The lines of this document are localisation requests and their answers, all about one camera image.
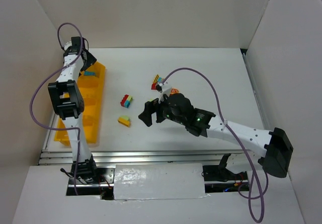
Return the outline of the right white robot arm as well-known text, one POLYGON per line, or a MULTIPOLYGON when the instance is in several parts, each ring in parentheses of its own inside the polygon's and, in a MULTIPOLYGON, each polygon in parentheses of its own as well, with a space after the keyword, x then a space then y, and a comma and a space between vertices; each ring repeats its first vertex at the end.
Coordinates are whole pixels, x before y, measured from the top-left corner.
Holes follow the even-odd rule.
POLYGON ((243 145, 253 154, 250 156, 256 169, 262 168, 267 174, 285 178, 291 161, 293 146, 283 129, 272 131, 250 128, 231 121, 223 121, 212 112, 193 107, 183 94, 165 96, 144 104, 138 118, 150 127, 152 115, 156 122, 164 120, 181 124, 194 136, 216 138, 243 145))

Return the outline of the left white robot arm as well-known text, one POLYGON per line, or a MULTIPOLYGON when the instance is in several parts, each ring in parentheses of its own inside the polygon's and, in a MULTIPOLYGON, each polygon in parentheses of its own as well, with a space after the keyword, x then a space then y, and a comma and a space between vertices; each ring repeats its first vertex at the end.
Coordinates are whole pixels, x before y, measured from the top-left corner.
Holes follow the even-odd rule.
POLYGON ((85 102, 77 85, 81 71, 94 63, 95 58, 84 46, 80 36, 71 37, 64 47, 64 69, 57 80, 48 84, 48 92, 56 115, 67 129, 72 149, 70 175, 87 184, 98 180, 98 171, 86 141, 83 128, 85 102))

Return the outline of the red green blue lego stack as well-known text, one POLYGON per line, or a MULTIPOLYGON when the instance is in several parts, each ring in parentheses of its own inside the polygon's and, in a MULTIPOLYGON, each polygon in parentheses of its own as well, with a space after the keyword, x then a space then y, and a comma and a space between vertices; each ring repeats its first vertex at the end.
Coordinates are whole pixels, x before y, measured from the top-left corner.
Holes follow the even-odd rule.
POLYGON ((131 102, 132 102, 133 98, 131 95, 124 95, 122 101, 120 102, 121 106, 124 108, 129 108, 131 102))

